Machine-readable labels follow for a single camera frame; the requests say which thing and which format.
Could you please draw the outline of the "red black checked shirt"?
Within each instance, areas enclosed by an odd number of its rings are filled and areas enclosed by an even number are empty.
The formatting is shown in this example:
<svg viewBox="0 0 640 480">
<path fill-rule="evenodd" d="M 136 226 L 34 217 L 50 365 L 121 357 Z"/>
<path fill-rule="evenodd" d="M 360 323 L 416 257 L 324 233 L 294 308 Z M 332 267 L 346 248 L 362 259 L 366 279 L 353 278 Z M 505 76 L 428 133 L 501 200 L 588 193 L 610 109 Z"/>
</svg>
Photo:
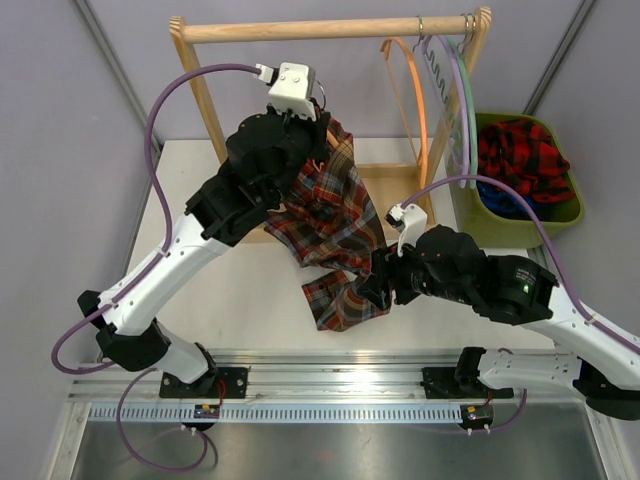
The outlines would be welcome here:
<svg viewBox="0 0 640 480">
<path fill-rule="evenodd" d="M 565 175 L 570 163 L 552 136 L 529 119 L 486 125 L 478 134 L 478 173 L 494 178 L 536 205 L 552 205 L 575 197 Z"/>
</svg>

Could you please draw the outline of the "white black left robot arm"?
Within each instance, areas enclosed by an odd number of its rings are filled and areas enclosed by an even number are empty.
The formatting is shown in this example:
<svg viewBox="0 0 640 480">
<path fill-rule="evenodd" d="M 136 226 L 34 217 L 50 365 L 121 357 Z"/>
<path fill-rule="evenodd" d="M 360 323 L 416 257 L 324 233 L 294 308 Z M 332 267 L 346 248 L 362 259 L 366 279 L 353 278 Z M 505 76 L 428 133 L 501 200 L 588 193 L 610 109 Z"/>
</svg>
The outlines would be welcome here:
<svg viewBox="0 0 640 480">
<path fill-rule="evenodd" d="M 208 396 L 218 368 L 206 349 L 168 331 L 162 307 L 199 270 L 237 245 L 278 209 L 310 159 L 329 156 L 330 115 L 301 119 L 273 107 L 243 120 L 227 159 L 187 201 L 168 245 L 159 245 L 119 284 L 78 298 L 104 357 L 129 372 L 155 368 L 185 394 Z"/>
</svg>

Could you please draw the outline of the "brown multicolour plaid shirt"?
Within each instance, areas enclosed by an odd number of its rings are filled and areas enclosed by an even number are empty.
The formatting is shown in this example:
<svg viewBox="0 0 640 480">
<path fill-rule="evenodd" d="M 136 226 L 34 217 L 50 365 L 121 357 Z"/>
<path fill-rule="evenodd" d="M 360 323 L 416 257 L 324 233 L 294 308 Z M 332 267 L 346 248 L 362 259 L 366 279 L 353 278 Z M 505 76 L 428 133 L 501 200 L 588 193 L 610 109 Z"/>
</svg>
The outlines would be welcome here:
<svg viewBox="0 0 640 480">
<path fill-rule="evenodd" d="M 375 206 L 354 162 L 353 135 L 332 119 L 329 158 L 309 159 L 264 230 L 281 242 L 299 266 L 329 272 L 302 286 L 319 331 L 344 332 L 386 315 L 359 290 L 372 269 L 372 254 L 387 245 Z"/>
</svg>

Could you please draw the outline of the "orange hanger of plaid shirt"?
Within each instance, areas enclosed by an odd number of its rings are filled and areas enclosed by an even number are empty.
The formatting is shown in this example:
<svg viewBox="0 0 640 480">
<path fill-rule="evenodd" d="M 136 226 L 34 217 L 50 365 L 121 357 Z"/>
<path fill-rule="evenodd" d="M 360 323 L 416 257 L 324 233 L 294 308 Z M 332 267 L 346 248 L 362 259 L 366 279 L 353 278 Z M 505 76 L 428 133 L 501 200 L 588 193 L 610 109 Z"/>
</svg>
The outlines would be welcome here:
<svg viewBox="0 0 640 480">
<path fill-rule="evenodd" d="M 326 91 L 322 83 L 315 79 L 313 81 L 312 93 L 310 98 L 314 112 L 316 113 L 316 123 L 322 132 L 320 139 L 323 141 L 319 150 L 311 157 L 314 169 L 320 172 L 329 162 L 330 154 L 336 149 L 338 142 L 332 132 L 329 130 L 331 124 L 330 113 L 326 110 L 327 97 Z"/>
</svg>

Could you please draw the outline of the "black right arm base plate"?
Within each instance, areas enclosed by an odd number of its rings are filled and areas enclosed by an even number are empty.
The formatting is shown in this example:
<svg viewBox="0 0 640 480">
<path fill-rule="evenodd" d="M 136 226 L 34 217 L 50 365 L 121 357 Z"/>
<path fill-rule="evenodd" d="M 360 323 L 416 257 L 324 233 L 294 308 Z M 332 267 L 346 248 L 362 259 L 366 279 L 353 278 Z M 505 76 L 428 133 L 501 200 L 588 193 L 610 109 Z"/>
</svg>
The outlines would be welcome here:
<svg viewBox="0 0 640 480">
<path fill-rule="evenodd" d="M 512 388 L 492 389 L 478 380 L 458 378 L 455 367 L 424 367 L 422 386 L 427 399 L 512 399 Z"/>
</svg>

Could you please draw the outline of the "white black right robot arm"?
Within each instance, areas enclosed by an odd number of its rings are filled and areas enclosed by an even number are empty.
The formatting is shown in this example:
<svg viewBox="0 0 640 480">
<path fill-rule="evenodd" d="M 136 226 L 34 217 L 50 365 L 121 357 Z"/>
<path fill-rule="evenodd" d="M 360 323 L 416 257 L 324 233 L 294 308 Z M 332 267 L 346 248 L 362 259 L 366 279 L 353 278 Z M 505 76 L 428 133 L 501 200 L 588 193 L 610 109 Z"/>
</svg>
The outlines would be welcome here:
<svg viewBox="0 0 640 480">
<path fill-rule="evenodd" d="M 359 294 L 380 309 L 421 295 L 469 306 L 492 322 L 522 327 L 561 354 L 463 349 L 454 384 L 466 396 L 501 389 L 568 391 L 619 420 L 639 418 L 639 340 L 597 312 L 579 308 L 567 286 L 529 258 L 488 255 L 467 234 L 436 226 L 413 245 L 374 252 Z"/>
</svg>

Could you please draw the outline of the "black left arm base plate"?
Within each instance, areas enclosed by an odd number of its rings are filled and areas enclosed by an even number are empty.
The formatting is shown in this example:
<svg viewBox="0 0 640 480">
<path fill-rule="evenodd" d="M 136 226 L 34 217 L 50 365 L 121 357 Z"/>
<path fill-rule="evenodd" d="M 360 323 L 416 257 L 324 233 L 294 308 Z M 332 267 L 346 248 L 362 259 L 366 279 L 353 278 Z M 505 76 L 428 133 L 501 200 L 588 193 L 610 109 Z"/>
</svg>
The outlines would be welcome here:
<svg viewBox="0 0 640 480">
<path fill-rule="evenodd" d="M 249 369 L 245 367 L 218 367 L 214 376 L 205 376 L 186 384 L 176 376 L 164 373 L 159 389 L 163 399 L 244 399 Z"/>
</svg>

